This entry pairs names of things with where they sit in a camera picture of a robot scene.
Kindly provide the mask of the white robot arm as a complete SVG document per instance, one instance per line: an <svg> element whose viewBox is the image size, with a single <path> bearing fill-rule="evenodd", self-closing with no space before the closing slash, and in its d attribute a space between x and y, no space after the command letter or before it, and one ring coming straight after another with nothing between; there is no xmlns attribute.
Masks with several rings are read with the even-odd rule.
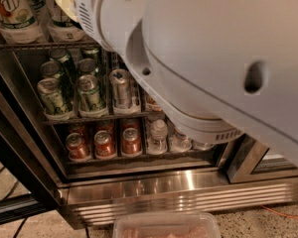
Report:
<svg viewBox="0 0 298 238"><path fill-rule="evenodd" d="M205 143L240 130L298 168L298 0L55 0Z"/></svg>

